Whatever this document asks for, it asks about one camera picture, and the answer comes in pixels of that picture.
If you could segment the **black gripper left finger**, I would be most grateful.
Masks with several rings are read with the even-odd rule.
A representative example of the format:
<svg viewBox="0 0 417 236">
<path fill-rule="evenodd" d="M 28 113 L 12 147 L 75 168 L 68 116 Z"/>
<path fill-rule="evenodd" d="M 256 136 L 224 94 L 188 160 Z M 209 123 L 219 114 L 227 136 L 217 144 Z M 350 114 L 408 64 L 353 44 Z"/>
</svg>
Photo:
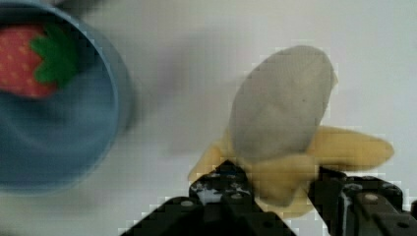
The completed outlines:
<svg viewBox="0 0 417 236">
<path fill-rule="evenodd" d="M 120 236 L 296 236 L 254 200 L 244 170 L 224 161 Z"/>
</svg>

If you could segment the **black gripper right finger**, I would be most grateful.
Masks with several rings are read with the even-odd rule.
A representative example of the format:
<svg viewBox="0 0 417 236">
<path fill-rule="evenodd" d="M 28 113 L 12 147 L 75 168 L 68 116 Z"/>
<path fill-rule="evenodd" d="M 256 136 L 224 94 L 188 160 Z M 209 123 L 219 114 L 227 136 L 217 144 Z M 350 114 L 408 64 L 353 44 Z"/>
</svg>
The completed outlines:
<svg viewBox="0 0 417 236">
<path fill-rule="evenodd" d="M 377 177 L 322 167 L 308 198 L 330 236 L 417 236 L 416 207 L 405 210 L 400 188 Z"/>
</svg>

